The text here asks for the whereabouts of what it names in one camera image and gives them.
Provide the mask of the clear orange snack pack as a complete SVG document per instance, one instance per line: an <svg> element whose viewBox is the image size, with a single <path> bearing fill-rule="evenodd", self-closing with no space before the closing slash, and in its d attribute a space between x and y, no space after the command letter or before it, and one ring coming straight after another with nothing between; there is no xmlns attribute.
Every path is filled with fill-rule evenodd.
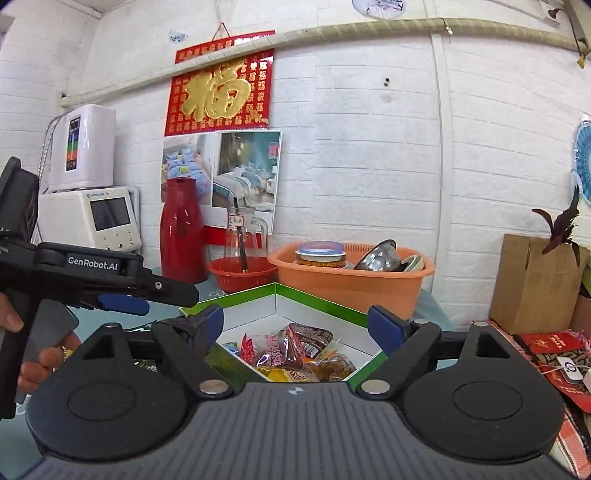
<svg viewBox="0 0 591 480"><path fill-rule="evenodd" d="M332 353L318 358L308 362L306 366L319 382L342 381L356 372L356 366L347 355L342 353Z"/></svg>

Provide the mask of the dark purple plant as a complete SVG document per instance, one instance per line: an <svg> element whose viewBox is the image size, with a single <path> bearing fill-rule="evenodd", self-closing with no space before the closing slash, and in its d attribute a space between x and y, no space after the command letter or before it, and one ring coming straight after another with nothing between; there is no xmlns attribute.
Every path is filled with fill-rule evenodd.
<svg viewBox="0 0 591 480"><path fill-rule="evenodd" d="M533 213L540 215L548 224L550 229L550 239L548 244L542 250L542 254L548 254L558 248L560 245L570 245L575 257L576 265L581 264L580 246L571 238L575 229L575 220L579 215L578 205L580 201L580 189L576 185L573 190L573 196L570 205L555 219L551 215L539 208L534 208Z"/></svg>

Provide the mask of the bedding poster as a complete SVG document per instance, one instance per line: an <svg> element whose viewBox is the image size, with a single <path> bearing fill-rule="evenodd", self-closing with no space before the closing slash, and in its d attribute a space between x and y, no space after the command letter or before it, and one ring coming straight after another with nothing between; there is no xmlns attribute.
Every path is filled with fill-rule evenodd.
<svg viewBox="0 0 591 480"><path fill-rule="evenodd" d="M280 184L283 133L279 130L233 130L179 135L163 140L160 200L167 182L194 181L204 224L226 225L226 210L250 209L273 231Z"/></svg>

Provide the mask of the blue lidded container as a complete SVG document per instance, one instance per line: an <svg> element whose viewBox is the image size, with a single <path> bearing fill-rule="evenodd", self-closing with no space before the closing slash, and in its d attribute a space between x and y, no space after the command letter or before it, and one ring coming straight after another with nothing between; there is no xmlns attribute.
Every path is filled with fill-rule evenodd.
<svg viewBox="0 0 591 480"><path fill-rule="evenodd" d="M348 265L345 247L334 241L302 242L295 249L294 262L327 268L345 268Z"/></svg>

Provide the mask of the red plastic basket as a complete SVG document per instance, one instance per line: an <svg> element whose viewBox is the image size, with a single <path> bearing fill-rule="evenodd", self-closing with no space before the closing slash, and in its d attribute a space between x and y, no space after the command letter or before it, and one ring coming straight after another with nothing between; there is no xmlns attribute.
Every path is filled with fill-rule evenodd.
<svg viewBox="0 0 591 480"><path fill-rule="evenodd" d="M266 258L247 257L246 260L246 270L242 269L238 257L212 260L207 269L224 293L238 293L276 282L277 268Z"/></svg>

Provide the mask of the brown noodle snack pack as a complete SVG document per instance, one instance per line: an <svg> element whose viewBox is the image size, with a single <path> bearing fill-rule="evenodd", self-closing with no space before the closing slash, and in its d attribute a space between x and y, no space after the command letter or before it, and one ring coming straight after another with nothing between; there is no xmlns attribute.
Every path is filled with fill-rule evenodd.
<svg viewBox="0 0 591 480"><path fill-rule="evenodd" d="M317 359L335 338L329 330L300 323L291 322L287 328L297 337L304 354L310 359Z"/></svg>

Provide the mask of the white water dispenser machine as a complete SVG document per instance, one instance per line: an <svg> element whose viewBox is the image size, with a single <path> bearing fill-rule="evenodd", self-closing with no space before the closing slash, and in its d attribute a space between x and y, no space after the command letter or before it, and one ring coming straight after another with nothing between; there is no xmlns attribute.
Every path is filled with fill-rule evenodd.
<svg viewBox="0 0 591 480"><path fill-rule="evenodd" d="M44 242L137 253L142 247L139 189L119 186L43 194L37 225Z"/></svg>

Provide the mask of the red envelope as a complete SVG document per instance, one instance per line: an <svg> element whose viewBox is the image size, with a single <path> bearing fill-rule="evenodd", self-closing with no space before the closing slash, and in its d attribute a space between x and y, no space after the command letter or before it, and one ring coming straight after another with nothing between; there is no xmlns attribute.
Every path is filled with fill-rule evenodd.
<svg viewBox="0 0 591 480"><path fill-rule="evenodd" d="M517 338L534 355L559 354L584 348L584 344L567 331L523 334Z"/></svg>

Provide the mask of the steel bowl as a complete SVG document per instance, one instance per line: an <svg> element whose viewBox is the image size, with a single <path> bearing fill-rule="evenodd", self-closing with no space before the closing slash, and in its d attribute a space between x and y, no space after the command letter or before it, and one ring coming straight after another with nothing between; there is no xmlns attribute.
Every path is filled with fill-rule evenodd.
<svg viewBox="0 0 591 480"><path fill-rule="evenodd" d="M393 239L384 240L369 252L353 267L359 271L395 272L402 265L397 252L397 243Z"/></svg>

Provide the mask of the yellow soft bread pack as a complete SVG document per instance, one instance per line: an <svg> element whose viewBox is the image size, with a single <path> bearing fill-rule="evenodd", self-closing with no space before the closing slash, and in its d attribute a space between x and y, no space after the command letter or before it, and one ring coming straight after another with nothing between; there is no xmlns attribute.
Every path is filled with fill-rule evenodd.
<svg viewBox="0 0 591 480"><path fill-rule="evenodd" d="M293 369L283 367L260 367L259 374L267 381L276 383L315 383L318 378L308 369Z"/></svg>

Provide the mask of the red fu wall hanging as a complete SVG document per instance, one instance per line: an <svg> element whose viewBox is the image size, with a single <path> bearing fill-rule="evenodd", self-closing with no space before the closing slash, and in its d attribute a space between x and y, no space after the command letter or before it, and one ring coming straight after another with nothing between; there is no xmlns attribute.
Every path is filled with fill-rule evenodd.
<svg viewBox="0 0 591 480"><path fill-rule="evenodd" d="M174 76L164 134L269 127L273 61L270 49Z"/></svg>

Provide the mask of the red white triangular snack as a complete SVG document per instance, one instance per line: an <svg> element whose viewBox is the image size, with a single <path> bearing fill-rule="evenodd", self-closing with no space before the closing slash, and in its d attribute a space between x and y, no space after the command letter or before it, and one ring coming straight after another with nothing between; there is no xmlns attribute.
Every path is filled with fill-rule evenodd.
<svg viewBox="0 0 591 480"><path fill-rule="evenodd" d="M243 335L242 340L240 340L239 358L250 366L256 365L256 345L254 344L252 337L249 337L247 334Z"/></svg>

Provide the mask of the white water purifier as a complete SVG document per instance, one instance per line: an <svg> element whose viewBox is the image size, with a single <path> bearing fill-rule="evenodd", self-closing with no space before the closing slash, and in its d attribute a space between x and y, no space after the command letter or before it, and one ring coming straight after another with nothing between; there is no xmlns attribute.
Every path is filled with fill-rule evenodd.
<svg viewBox="0 0 591 480"><path fill-rule="evenodd" d="M48 190L113 185L116 111L87 104L68 112L53 134Z"/></svg>

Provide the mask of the blue decorative plates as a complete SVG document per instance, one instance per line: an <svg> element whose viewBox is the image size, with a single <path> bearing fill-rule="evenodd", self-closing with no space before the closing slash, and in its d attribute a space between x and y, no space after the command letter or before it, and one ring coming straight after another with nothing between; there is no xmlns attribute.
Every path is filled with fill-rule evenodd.
<svg viewBox="0 0 591 480"><path fill-rule="evenodd" d="M591 204L591 121L585 117L580 122L573 142L571 169L572 188L577 187L581 198Z"/></svg>

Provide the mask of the brown cardboard box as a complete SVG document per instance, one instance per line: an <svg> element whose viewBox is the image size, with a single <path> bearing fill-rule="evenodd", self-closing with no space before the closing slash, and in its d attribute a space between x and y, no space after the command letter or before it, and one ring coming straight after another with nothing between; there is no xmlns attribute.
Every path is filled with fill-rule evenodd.
<svg viewBox="0 0 591 480"><path fill-rule="evenodd" d="M549 253L543 238L504 236L489 318L510 334L553 333L569 327L590 258L570 245Z"/></svg>

